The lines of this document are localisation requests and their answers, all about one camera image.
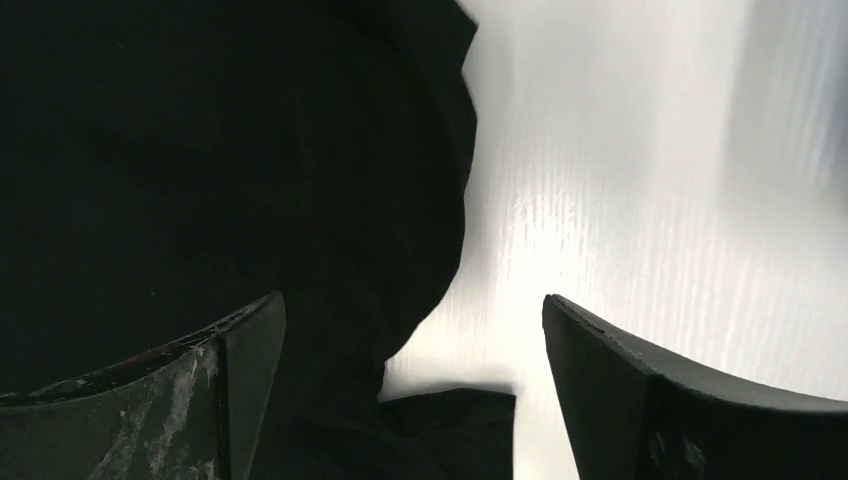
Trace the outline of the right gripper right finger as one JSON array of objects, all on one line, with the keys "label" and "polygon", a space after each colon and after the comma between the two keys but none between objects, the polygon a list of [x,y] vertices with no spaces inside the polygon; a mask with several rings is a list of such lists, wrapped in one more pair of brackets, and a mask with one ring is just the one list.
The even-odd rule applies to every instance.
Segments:
[{"label": "right gripper right finger", "polygon": [[581,478],[846,478],[845,402],[707,367],[559,295],[542,317]]}]

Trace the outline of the black t-shirt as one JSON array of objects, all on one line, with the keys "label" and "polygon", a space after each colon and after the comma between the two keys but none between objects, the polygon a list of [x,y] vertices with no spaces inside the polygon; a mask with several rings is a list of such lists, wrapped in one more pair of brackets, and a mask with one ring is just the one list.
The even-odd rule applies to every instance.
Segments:
[{"label": "black t-shirt", "polygon": [[5,1],[1,398],[271,293],[245,479],[509,479],[516,400],[383,401],[461,259],[477,23],[455,1]]}]

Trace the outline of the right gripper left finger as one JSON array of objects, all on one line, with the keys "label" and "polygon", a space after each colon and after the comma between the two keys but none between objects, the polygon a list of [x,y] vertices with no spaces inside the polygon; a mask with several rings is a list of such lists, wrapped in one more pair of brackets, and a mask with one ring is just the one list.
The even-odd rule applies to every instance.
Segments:
[{"label": "right gripper left finger", "polygon": [[286,330],[271,293],[82,376],[1,398],[5,479],[245,479]]}]

